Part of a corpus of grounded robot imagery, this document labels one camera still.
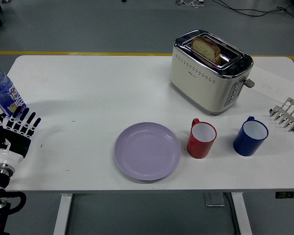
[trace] white toaster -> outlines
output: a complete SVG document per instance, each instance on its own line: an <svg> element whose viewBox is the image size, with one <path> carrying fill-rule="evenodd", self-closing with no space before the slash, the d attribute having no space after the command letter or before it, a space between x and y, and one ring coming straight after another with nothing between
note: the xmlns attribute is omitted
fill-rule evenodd
<svg viewBox="0 0 294 235"><path fill-rule="evenodd" d="M191 48L196 36L209 38L219 46L220 65ZM237 101L243 85L255 85L247 79L252 66L253 60L246 53L207 31L196 30L175 40L170 81L206 112L217 115Z"/></svg>

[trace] white table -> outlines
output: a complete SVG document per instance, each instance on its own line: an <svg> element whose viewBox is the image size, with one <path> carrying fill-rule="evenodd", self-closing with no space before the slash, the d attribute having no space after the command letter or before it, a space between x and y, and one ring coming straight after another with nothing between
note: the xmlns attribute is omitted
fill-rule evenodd
<svg viewBox="0 0 294 235"><path fill-rule="evenodd" d="M255 57L259 67L294 82L294 63L284 57ZM208 116L170 84L169 56L21 56L8 73L42 122L8 190L246 190L294 189L294 133L269 117L279 102L244 88L238 101ZM269 137L251 157L232 142L254 116ZM218 136L204 159L186 144L194 118L213 124ZM181 160L167 177L146 183L125 175L114 160L114 143L128 126L156 122L179 138Z"/></svg>

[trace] toaster lever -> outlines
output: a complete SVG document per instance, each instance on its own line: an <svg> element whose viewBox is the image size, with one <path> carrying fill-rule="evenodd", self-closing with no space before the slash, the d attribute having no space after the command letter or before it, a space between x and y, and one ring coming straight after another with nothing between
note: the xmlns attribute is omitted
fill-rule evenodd
<svg viewBox="0 0 294 235"><path fill-rule="evenodd" d="M253 86L255 86L255 83L250 80L250 79L247 79L245 82L244 82L244 85L247 86L248 88L252 88Z"/></svg>

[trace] bottle label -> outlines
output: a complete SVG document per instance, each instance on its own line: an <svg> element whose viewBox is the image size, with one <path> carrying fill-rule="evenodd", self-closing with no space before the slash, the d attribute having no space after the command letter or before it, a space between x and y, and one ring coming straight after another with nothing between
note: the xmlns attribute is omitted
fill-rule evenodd
<svg viewBox="0 0 294 235"><path fill-rule="evenodd" d="M19 112L19 114L21 114L26 108L26 105L14 85L7 90L6 94L6 98L0 99L1 109L5 112L5 114L11 116L15 112L16 108L21 106L22 109Z"/></svg>

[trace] mug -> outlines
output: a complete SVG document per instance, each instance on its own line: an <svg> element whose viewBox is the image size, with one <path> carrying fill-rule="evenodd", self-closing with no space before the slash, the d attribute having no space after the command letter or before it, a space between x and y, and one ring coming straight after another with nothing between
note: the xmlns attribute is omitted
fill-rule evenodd
<svg viewBox="0 0 294 235"><path fill-rule="evenodd" d="M242 156L251 156L256 152L268 135L268 128L262 122L250 116L243 123L237 134L233 142L233 148Z"/></svg>
<svg viewBox="0 0 294 235"><path fill-rule="evenodd" d="M193 158L206 157L216 137L217 131L213 125L195 118L187 143L188 153Z"/></svg>

